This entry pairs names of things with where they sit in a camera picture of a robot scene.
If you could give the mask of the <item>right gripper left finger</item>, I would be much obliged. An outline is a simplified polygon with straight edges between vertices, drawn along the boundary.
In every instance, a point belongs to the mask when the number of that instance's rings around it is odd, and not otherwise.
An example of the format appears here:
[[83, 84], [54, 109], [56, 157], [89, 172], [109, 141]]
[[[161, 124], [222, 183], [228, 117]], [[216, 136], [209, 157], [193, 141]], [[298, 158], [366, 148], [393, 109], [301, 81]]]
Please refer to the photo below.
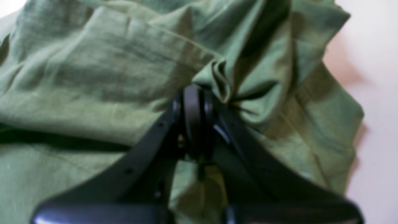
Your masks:
[[174, 172], [188, 152], [186, 112], [199, 106], [187, 86], [144, 137], [108, 169], [40, 203], [32, 224], [174, 224], [168, 208]]

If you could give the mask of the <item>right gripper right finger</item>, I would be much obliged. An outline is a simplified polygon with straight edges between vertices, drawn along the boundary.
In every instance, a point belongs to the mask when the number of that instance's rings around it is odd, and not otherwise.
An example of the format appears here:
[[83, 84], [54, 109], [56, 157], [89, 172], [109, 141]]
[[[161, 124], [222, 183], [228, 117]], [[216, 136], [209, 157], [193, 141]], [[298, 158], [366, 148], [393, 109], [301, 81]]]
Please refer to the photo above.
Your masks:
[[211, 136], [224, 140], [211, 150], [227, 191], [223, 224], [364, 223], [355, 203], [286, 167], [209, 90], [200, 94]]

